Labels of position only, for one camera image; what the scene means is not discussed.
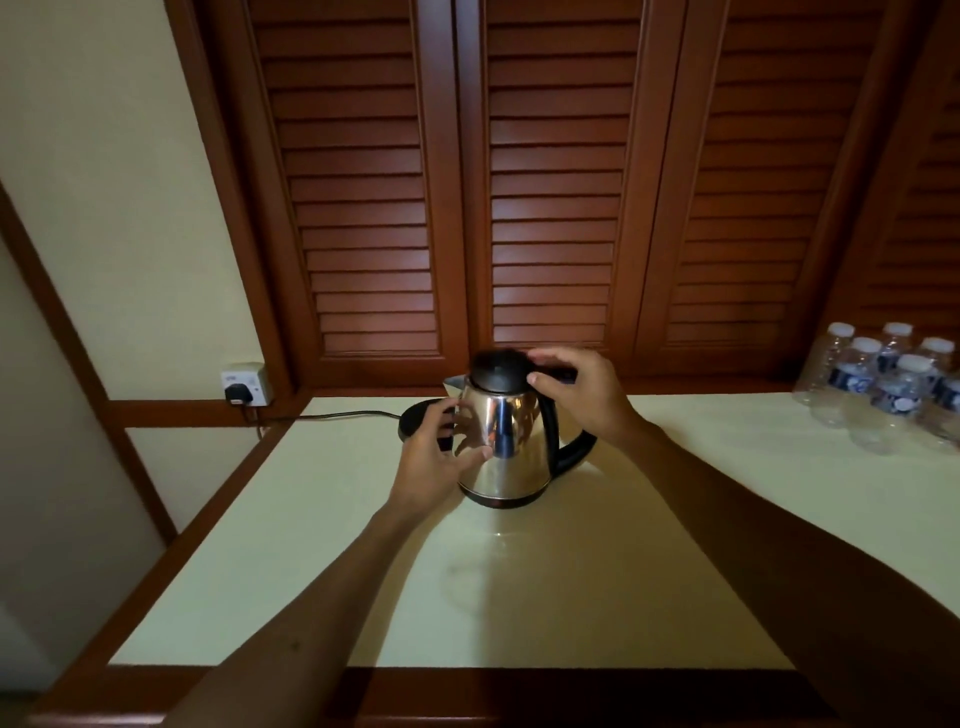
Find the water bottle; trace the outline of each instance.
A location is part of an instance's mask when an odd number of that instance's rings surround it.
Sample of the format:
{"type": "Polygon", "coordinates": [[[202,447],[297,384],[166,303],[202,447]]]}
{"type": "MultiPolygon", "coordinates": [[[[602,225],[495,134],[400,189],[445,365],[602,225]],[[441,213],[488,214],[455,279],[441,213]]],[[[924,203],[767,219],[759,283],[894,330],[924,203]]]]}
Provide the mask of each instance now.
{"type": "Polygon", "coordinates": [[[931,397],[934,391],[939,391],[940,384],[950,371],[953,358],[953,342],[937,336],[927,336],[921,345],[911,353],[923,356],[933,362],[930,372],[926,376],[924,397],[931,397]]]}
{"type": "Polygon", "coordinates": [[[893,371],[880,375],[867,397],[844,402],[851,439],[860,447],[886,455],[900,448],[923,400],[926,375],[933,362],[906,353],[893,371]]]}
{"type": "Polygon", "coordinates": [[[793,399],[800,404],[810,404],[810,393],[827,383],[827,377],[833,371],[833,364],[840,352],[850,345],[853,327],[835,321],[827,327],[827,333],[820,336],[810,348],[804,370],[800,372],[793,388],[793,399]]]}
{"type": "Polygon", "coordinates": [[[883,345],[876,356],[876,370],[881,374],[894,371],[894,365],[901,355],[906,354],[913,347],[910,334],[913,325],[900,324],[892,321],[883,325],[883,336],[880,342],[883,345]]]}
{"type": "Polygon", "coordinates": [[[960,448],[960,369],[941,379],[933,399],[920,406],[917,425],[960,448]]]}
{"type": "Polygon", "coordinates": [[[857,336],[837,357],[825,386],[810,393],[810,414],[821,425],[842,427],[844,400],[862,396],[876,379],[880,342],[857,336]]]}

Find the kettle spout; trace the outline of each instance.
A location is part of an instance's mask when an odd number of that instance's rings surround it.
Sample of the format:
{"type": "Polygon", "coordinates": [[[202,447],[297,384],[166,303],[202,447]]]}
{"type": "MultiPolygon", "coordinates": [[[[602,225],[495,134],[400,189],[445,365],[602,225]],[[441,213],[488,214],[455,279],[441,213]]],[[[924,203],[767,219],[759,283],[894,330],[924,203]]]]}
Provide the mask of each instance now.
{"type": "Polygon", "coordinates": [[[464,393],[464,387],[467,386],[467,376],[448,376],[444,379],[444,389],[448,397],[460,397],[464,393]]]}

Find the hand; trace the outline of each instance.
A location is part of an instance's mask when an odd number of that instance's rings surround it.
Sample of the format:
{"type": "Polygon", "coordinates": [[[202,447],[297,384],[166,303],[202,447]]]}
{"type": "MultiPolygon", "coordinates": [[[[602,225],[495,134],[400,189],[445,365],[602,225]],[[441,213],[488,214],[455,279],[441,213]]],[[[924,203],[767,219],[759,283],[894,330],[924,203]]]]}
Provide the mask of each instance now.
{"type": "Polygon", "coordinates": [[[572,366],[574,384],[562,384],[550,375],[533,372],[527,377],[541,394],[564,407],[587,432],[620,446],[639,427],[650,426],[623,393],[609,359],[589,349],[556,347],[527,352],[541,366],[572,366]]]}
{"type": "Polygon", "coordinates": [[[420,429],[403,444],[388,506],[416,519],[426,518],[454,490],[461,473],[478,467],[493,455],[493,450],[486,446],[465,449],[456,456],[440,450],[437,438],[453,433],[455,419],[445,410],[458,404],[460,400],[450,398],[427,407],[420,429]]]}

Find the stainless steel kettle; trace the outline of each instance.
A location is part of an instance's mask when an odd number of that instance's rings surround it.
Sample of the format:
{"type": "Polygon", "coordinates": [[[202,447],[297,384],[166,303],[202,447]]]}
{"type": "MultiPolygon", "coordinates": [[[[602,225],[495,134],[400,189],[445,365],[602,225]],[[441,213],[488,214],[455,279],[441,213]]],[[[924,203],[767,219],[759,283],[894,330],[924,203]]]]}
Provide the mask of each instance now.
{"type": "Polygon", "coordinates": [[[553,400],[527,383],[527,375],[545,371],[571,381],[575,370],[535,367],[523,352],[479,352],[470,372],[444,381],[451,397],[463,403],[454,429],[453,451],[489,445],[493,457],[463,474],[460,486],[471,499],[491,508],[516,508],[543,494],[553,478],[583,460],[596,437],[583,431],[560,447],[553,400]]]}

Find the louvered door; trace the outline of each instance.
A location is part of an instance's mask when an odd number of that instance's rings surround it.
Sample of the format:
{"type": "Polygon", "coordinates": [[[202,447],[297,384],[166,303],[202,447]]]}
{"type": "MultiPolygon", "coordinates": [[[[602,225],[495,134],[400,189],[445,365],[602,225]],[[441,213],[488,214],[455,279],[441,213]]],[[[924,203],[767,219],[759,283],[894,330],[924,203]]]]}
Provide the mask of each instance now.
{"type": "Polygon", "coordinates": [[[947,0],[880,158],[825,318],[960,340],[960,2],[947,0]]]}
{"type": "Polygon", "coordinates": [[[803,349],[909,30],[903,2],[726,5],[686,17],[641,374],[772,374],[803,349]]]}
{"type": "Polygon", "coordinates": [[[300,381],[434,384],[462,372],[451,8],[209,5],[300,381]]]}
{"type": "Polygon", "coordinates": [[[474,348],[629,357],[683,15],[457,0],[474,348]]]}

